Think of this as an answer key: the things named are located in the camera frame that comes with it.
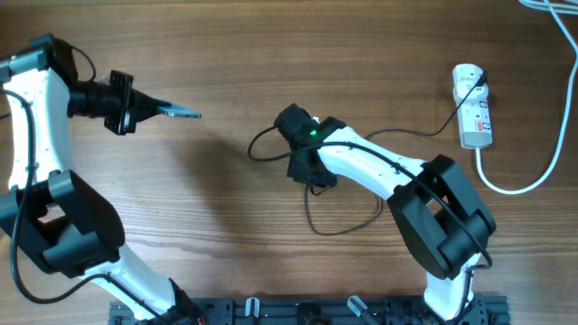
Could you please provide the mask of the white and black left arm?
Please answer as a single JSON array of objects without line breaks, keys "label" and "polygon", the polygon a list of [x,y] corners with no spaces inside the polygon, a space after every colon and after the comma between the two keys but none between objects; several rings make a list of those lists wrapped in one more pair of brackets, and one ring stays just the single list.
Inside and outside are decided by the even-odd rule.
[{"label": "white and black left arm", "polygon": [[23,283],[18,256],[25,254],[46,274],[63,274],[77,287],[100,286],[132,312],[136,324],[200,324],[201,309],[127,245],[115,208],[75,173],[68,128],[71,118],[85,116],[127,135],[150,117],[193,118],[195,112],[134,89],[133,77],[118,70],[105,81],[82,80],[77,53],[45,34],[1,61],[14,139],[1,227],[12,239],[14,284],[29,301],[41,302]]}]

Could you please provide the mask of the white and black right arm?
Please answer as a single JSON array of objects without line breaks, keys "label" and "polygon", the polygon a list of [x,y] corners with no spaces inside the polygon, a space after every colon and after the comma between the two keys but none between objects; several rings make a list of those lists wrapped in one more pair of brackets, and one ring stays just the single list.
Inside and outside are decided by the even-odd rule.
[{"label": "white and black right arm", "polygon": [[339,119],[319,121],[296,104],[274,127],[292,151],[290,178],[313,188],[333,187],[343,176],[386,202],[408,251],[427,272],[426,305],[441,320],[461,319],[496,222],[455,161],[393,153]]}]

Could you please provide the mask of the smartphone with blue screen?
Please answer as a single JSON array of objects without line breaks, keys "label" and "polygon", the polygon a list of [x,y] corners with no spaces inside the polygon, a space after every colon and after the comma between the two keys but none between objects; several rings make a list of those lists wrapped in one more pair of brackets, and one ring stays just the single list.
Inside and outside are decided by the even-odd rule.
[{"label": "smartphone with blue screen", "polygon": [[183,107],[179,104],[162,99],[162,104],[157,107],[157,112],[174,118],[194,118],[201,119],[202,113]]}]

